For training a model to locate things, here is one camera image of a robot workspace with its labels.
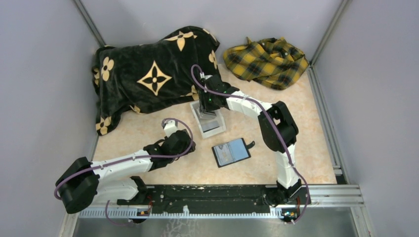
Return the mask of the white plastic card tray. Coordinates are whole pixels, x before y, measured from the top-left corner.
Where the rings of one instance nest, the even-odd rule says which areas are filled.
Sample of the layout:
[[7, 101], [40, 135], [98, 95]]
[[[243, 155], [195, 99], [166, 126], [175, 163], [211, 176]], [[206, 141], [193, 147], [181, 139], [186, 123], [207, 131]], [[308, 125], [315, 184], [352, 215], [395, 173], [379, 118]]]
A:
[[227, 130], [225, 120], [220, 110], [205, 114], [200, 111], [201, 107], [199, 101], [191, 102], [189, 105], [203, 139], [210, 138]]

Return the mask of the black leather card holder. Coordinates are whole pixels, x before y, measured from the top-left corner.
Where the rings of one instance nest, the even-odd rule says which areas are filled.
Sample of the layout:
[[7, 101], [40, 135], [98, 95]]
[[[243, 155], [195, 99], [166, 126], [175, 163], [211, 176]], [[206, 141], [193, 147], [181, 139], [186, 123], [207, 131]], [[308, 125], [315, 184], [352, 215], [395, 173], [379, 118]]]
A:
[[231, 165], [251, 158], [250, 149], [255, 146], [255, 141], [245, 143], [244, 138], [222, 143], [211, 148], [218, 168]]

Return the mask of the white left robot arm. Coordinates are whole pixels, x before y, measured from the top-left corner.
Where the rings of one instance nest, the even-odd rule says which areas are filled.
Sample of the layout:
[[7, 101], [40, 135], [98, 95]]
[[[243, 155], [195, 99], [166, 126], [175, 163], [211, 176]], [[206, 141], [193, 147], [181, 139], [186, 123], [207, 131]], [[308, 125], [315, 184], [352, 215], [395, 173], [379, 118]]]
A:
[[195, 146], [193, 135], [184, 129], [130, 155], [103, 161], [78, 158], [56, 181], [54, 196], [68, 214], [108, 201], [143, 204], [148, 191], [138, 175], [166, 167]]

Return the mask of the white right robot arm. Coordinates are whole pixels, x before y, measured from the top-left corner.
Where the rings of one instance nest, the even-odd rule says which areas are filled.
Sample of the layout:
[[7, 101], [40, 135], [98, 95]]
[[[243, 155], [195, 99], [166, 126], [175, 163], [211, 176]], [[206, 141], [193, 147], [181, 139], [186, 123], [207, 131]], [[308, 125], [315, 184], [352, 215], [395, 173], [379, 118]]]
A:
[[265, 145], [275, 153], [277, 187], [266, 194], [268, 204], [292, 203], [304, 179], [295, 167], [295, 145], [299, 133], [295, 120], [282, 101], [267, 103], [223, 82], [220, 76], [194, 79], [204, 112], [226, 108], [258, 121]]

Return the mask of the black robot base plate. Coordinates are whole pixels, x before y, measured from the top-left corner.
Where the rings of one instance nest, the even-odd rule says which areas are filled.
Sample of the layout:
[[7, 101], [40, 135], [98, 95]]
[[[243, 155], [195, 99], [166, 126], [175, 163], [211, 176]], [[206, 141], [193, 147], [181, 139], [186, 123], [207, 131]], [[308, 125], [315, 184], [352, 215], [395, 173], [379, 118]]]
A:
[[186, 206], [191, 214], [264, 214], [280, 204], [310, 203], [305, 187], [290, 197], [276, 185], [154, 185], [118, 205], [144, 205], [153, 214], [179, 214]]

